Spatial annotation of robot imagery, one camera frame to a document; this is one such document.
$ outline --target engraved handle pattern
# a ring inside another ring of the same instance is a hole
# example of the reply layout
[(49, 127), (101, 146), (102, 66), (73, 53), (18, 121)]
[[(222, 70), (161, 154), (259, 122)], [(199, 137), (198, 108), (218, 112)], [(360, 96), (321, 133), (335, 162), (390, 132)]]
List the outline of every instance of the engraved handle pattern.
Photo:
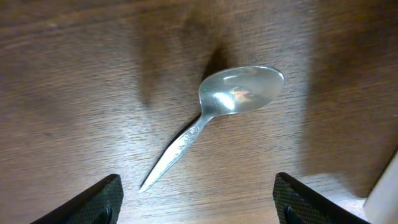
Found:
[(144, 192), (151, 187), (160, 177), (169, 170), (175, 162), (181, 158), (184, 153), (193, 145), (203, 127), (209, 122), (210, 118), (200, 117), (195, 124), (190, 126), (181, 134), (163, 153), (162, 157), (157, 161), (145, 182), (141, 186), (140, 192)]

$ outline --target spoon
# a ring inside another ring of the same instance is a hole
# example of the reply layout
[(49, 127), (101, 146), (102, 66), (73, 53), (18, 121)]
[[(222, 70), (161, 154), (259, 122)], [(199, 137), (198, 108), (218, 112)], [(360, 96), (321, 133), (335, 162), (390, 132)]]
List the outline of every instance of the spoon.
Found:
[(211, 119), (262, 108), (277, 98), (284, 83), (282, 72), (269, 66), (230, 68), (206, 78), (199, 87), (199, 119), (166, 149), (139, 191), (145, 192), (159, 180), (192, 146)]

